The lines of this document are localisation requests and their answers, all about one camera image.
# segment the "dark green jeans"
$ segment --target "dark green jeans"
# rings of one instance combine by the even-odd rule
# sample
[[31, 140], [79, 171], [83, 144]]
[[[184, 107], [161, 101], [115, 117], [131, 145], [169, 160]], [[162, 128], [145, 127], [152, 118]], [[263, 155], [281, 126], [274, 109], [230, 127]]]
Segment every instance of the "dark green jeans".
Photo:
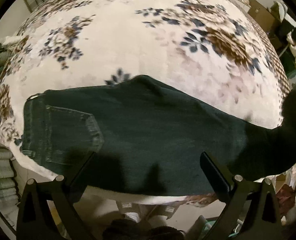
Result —
[[248, 180], [296, 162], [279, 128], [250, 124], [148, 76], [31, 97], [22, 141], [24, 154], [58, 174], [96, 151], [88, 184], [134, 194], [213, 192], [199, 166], [203, 151]]

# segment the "floral bedspread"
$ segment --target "floral bedspread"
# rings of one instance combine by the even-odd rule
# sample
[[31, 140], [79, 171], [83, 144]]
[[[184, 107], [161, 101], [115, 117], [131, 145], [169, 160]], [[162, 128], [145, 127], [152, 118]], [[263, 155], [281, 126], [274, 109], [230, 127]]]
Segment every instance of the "floral bedspread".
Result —
[[248, 122], [281, 123], [275, 52], [229, 0], [47, 0], [17, 34], [0, 77], [0, 142], [50, 179], [19, 150], [24, 103], [47, 89], [146, 74]]

